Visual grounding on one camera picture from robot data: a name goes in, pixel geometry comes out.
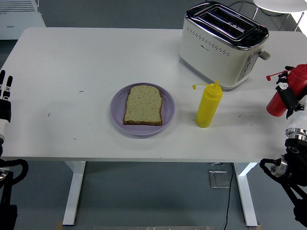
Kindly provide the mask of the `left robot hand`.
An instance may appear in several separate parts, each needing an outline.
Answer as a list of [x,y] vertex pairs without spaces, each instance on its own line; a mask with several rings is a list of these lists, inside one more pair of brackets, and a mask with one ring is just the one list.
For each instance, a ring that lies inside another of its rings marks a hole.
[[11,95],[13,77],[9,76],[6,83],[4,83],[5,74],[5,70],[0,71],[0,138],[2,140],[4,140],[5,129],[11,122],[12,115],[9,98]]

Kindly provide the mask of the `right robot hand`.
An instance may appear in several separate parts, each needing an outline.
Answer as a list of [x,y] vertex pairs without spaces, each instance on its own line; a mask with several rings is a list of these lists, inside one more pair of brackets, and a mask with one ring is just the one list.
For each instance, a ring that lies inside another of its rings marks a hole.
[[295,68],[288,67],[278,75],[276,90],[287,109],[286,118],[290,129],[307,131],[307,66],[300,64]]

